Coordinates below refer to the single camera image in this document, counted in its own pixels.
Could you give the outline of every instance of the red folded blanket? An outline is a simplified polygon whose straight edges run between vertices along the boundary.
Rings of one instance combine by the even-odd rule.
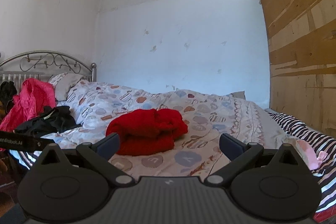
[[[119,155],[152,155],[174,148],[174,140],[188,132],[177,110],[137,109],[110,122],[106,136],[118,133]]]

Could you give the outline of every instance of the pink cloth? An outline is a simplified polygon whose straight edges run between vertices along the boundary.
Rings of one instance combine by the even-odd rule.
[[[308,158],[309,170],[316,170],[320,168],[322,161],[327,157],[327,153],[320,151],[318,157],[316,158],[315,151],[309,143],[304,140],[298,140],[297,142]]]
[[[53,86],[34,78],[23,82],[20,94],[14,95],[13,101],[13,108],[1,122],[2,131],[13,132],[21,123],[42,113],[44,106],[56,106]]]

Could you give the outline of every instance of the black garment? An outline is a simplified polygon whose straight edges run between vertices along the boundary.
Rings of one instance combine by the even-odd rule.
[[[2,82],[0,85],[0,101],[2,102],[3,106],[5,107],[5,112],[8,112],[13,107],[13,96],[17,94],[17,90],[14,86],[14,82]]]
[[[40,138],[49,133],[63,133],[80,126],[70,115],[70,107],[59,106],[52,109],[50,106],[45,106],[40,116],[22,123],[14,133]]]

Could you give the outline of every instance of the striped fabric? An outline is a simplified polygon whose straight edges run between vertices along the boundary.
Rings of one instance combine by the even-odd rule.
[[[283,114],[268,114],[287,133],[301,140],[305,140],[315,150],[316,155],[320,151],[327,152],[328,156],[323,160],[321,166],[312,173],[320,177],[319,184],[322,190],[322,200],[316,212],[321,212],[336,204],[336,140],[330,136],[323,135],[308,128],[305,123],[297,118]]]

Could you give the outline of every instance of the pillow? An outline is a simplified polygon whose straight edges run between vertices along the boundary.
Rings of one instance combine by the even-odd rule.
[[[230,95],[232,95],[232,97],[234,98],[240,98],[240,99],[246,100],[245,91],[232,92],[230,93]]]
[[[52,84],[55,90],[55,99],[65,101],[68,97],[69,89],[76,85],[83,75],[76,73],[62,73],[53,77],[48,83]]]

